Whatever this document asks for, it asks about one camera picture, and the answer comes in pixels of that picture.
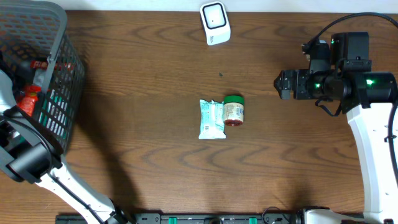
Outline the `green lid jar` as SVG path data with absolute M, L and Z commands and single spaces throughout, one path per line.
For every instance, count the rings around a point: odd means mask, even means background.
M 224 97 L 223 122 L 226 126 L 240 126 L 244 123 L 244 98 L 242 96 Z

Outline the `light green snack packet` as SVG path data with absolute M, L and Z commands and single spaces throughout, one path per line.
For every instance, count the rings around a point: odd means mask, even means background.
M 223 103 L 200 100 L 201 124 L 199 139 L 226 139 Z

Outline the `red snack bag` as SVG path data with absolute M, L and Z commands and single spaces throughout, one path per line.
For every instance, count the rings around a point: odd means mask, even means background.
M 38 93 L 41 92 L 41 87 L 37 85 L 26 85 L 23 91 L 23 97 L 18 101 L 18 107 L 27 113 L 29 116 L 32 116 L 34 113 L 34 108 L 36 102 L 38 102 L 39 97 Z

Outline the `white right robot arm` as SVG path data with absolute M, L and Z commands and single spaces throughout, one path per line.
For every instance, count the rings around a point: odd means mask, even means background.
M 283 70 L 274 80 L 281 99 L 340 102 L 353 132 L 364 187 L 362 218 L 312 208 L 302 223 L 397 223 L 397 82 L 389 72 L 309 73 Z

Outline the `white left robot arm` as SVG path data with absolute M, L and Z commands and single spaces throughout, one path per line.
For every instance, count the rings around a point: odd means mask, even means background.
M 14 74 L 1 62 L 1 124 L 8 124 L 26 141 L 14 144 L 12 133 L 1 131 L 1 170 L 16 182 L 26 181 L 54 193 L 87 223 L 134 223 L 109 197 L 72 171 L 58 141 L 18 107 L 14 84 Z

